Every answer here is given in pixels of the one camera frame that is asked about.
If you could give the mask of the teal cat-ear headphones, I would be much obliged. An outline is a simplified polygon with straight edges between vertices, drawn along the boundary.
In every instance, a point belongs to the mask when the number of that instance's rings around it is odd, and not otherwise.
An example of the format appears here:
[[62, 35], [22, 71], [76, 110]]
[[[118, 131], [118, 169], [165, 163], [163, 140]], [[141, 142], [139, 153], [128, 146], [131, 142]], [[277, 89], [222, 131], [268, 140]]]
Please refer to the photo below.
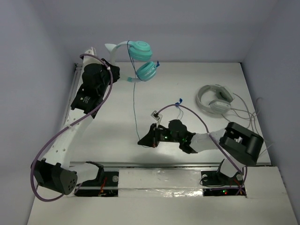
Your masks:
[[134, 69], [135, 76], [121, 75], [124, 80], [130, 83], [147, 82], [157, 74], [159, 62], [151, 61], [153, 52], [150, 45], [144, 41], [123, 41], [119, 44], [105, 44], [110, 54], [110, 64], [116, 66], [117, 50], [125, 46], [127, 53]]

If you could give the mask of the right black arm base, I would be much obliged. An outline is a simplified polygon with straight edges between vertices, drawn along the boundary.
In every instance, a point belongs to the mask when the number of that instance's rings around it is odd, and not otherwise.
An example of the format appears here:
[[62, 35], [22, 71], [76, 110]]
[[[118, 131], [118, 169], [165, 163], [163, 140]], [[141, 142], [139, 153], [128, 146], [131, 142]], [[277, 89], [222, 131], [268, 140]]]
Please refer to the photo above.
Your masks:
[[199, 184], [203, 187], [203, 196], [246, 196], [244, 178], [236, 173], [232, 178], [217, 171], [201, 171]]

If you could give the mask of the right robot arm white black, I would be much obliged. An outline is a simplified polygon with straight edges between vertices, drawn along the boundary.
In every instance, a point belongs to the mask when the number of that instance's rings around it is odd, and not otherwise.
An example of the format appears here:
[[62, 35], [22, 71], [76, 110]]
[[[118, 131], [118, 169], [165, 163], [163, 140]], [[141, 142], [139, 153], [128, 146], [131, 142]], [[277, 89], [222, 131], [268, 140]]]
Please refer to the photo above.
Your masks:
[[189, 132], [180, 120], [172, 120], [168, 127], [151, 124], [149, 132], [137, 144], [155, 148], [160, 142], [178, 143], [179, 149], [187, 154], [218, 148], [225, 158], [216, 178], [221, 184], [227, 184], [235, 174], [243, 173], [243, 167], [256, 165], [264, 139], [235, 122], [221, 130], [200, 134]]

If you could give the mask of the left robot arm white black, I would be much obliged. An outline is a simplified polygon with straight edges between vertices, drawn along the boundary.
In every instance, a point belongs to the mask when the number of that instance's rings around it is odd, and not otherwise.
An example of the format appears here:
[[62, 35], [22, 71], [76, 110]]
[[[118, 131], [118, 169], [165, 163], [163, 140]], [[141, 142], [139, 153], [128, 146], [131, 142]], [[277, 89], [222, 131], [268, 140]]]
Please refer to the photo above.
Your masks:
[[30, 184], [35, 196], [36, 185], [57, 192], [60, 196], [73, 195], [86, 181], [99, 185], [104, 181], [101, 164], [87, 161], [71, 166], [71, 156], [83, 132], [95, 119], [99, 109], [109, 98], [113, 83], [120, 78], [120, 68], [99, 58], [91, 47], [82, 59], [82, 84], [70, 105], [69, 117], [61, 131], [39, 151], [30, 167]]

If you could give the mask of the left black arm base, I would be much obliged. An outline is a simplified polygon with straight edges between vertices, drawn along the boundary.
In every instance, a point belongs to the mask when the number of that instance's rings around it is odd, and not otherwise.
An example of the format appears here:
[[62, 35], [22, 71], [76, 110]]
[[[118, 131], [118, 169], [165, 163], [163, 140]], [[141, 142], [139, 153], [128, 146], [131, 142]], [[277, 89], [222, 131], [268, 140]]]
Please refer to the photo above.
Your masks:
[[118, 171], [104, 171], [100, 180], [85, 181], [75, 193], [77, 197], [118, 197]]

